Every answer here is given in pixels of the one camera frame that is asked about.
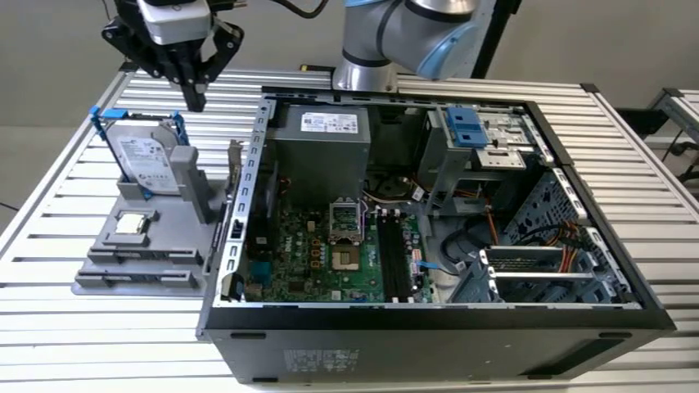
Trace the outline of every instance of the aluminum extrusion table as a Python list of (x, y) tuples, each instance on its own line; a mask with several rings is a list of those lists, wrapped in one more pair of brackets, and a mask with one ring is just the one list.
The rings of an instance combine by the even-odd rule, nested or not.
[[(250, 136), (262, 86), (329, 88), (323, 72), (229, 70), (205, 113), (185, 112), (210, 178)], [(0, 391), (699, 391), (699, 204), (600, 93), (577, 84), (402, 76), (408, 94), (532, 100), (561, 137), (678, 331), (570, 382), (241, 386), (197, 341), (202, 300), (74, 296), (75, 271), (118, 198), (118, 166), (89, 120), (0, 237)], [(121, 71), (99, 104), (166, 115), (181, 93)]]

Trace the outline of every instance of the open computer tower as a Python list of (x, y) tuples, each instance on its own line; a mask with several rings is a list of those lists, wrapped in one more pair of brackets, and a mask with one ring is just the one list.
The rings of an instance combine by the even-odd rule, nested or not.
[(243, 383), (572, 378), (676, 328), (534, 102), (267, 89), (237, 177)]

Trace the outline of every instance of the blue drive bay latch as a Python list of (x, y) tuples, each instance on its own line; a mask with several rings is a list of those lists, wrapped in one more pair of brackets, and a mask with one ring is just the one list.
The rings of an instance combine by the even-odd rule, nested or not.
[(486, 147), (489, 137), (477, 111), (472, 108), (448, 108), (448, 125), (456, 133), (458, 147)]

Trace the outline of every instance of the power supply label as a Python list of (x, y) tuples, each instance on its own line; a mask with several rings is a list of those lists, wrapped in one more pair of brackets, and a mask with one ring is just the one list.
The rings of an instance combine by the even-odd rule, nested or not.
[(309, 133), (360, 133), (358, 116), (306, 112), (302, 116), (302, 131)]
[(122, 162), (137, 182), (155, 194), (178, 192), (178, 180), (161, 142), (151, 138), (123, 136), (119, 146)]

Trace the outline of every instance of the motherboard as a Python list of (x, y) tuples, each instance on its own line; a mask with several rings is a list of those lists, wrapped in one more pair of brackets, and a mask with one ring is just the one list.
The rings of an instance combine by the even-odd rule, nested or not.
[[(392, 221), (397, 227), (388, 231)], [(369, 211), (351, 201), (323, 210), (286, 206), (274, 227), (271, 252), (251, 259), (247, 301), (432, 302), (414, 215)]]

